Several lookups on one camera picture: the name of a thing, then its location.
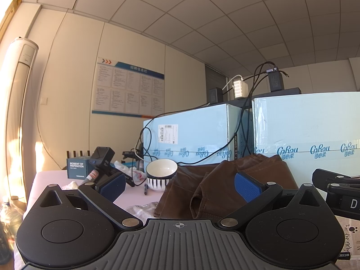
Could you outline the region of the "dark small box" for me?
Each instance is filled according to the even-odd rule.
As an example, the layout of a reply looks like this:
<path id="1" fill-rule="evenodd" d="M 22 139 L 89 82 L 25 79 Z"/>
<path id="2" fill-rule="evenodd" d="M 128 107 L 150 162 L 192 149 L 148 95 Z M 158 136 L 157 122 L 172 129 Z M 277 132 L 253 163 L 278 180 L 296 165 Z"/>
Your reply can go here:
<path id="1" fill-rule="evenodd" d="M 82 155 L 76 156 L 76 151 L 73 151 L 73 155 L 67 151 L 67 177 L 69 179 L 84 180 L 91 172 L 92 166 L 89 163 L 90 157 Z"/>

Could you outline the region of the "brown leather garment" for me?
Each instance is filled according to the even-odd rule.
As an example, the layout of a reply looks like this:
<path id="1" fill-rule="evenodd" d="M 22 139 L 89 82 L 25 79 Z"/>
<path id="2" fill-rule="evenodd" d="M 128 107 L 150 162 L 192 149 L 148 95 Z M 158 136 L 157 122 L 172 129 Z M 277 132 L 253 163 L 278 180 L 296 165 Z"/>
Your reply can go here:
<path id="1" fill-rule="evenodd" d="M 248 174 L 260 183 L 273 181 L 284 189 L 298 188 L 287 163 L 278 155 L 252 154 L 230 162 L 180 166 L 166 186 L 154 216 L 218 222 L 246 204 L 236 191 L 238 172 Z"/>

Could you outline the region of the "white striped bowl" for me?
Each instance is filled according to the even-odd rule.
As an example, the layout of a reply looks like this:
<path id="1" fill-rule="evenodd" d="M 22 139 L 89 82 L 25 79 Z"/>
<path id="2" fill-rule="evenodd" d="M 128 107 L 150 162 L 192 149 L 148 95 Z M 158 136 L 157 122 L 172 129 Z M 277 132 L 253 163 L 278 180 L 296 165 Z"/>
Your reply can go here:
<path id="1" fill-rule="evenodd" d="M 177 169 L 177 163 L 170 159 L 150 162 L 146 167 L 147 186 L 154 191 L 164 191 Z"/>

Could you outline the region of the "light blue box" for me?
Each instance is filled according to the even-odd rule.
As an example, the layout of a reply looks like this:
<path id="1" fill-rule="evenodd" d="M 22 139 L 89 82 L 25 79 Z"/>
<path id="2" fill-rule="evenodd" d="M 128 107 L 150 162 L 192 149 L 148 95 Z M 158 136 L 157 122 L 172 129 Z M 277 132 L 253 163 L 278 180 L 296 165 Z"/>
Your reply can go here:
<path id="1" fill-rule="evenodd" d="M 256 98 L 252 108 L 254 152 L 280 156 L 297 184 L 317 168 L 359 175 L 359 92 Z"/>
<path id="2" fill-rule="evenodd" d="M 145 121 L 143 127 L 146 164 L 157 159 L 214 164 L 254 151 L 252 112 L 231 104 L 165 115 Z"/>

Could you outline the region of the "white power strip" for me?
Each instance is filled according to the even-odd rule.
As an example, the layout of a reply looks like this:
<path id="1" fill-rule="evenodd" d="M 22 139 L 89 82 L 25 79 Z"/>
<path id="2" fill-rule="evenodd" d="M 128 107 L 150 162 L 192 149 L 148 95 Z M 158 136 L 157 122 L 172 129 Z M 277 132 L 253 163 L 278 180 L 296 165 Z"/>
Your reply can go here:
<path id="1" fill-rule="evenodd" d="M 234 90 L 234 98 L 246 98 L 249 95 L 249 87 L 243 80 L 236 80 L 232 84 Z"/>

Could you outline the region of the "black power adapter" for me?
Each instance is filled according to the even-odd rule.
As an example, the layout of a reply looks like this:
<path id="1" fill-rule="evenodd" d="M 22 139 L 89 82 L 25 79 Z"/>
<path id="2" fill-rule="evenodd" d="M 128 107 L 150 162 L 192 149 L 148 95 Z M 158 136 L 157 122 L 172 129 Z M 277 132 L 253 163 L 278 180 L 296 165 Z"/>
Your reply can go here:
<path id="1" fill-rule="evenodd" d="M 277 67 L 274 67 L 268 72 L 268 81 L 271 92 L 284 90 L 283 75 Z"/>

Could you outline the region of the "white standing air conditioner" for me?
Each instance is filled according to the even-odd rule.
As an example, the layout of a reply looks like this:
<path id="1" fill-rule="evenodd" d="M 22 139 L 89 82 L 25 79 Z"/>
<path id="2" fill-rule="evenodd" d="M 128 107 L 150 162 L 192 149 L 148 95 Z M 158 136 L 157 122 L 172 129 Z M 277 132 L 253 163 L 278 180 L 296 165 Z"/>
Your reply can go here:
<path id="1" fill-rule="evenodd" d="M 1 63 L 1 200 L 26 202 L 23 174 L 23 110 L 27 83 L 38 52 L 33 41 L 17 37 Z"/>

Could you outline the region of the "wall notice board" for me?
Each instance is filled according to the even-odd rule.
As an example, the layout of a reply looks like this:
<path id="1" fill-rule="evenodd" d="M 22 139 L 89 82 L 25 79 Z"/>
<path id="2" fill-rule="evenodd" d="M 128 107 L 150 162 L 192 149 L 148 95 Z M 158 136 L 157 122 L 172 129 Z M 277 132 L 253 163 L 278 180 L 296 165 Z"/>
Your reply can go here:
<path id="1" fill-rule="evenodd" d="M 152 118 L 164 112 L 165 76 L 140 66 L 98 57 L 92 113 Z"/>

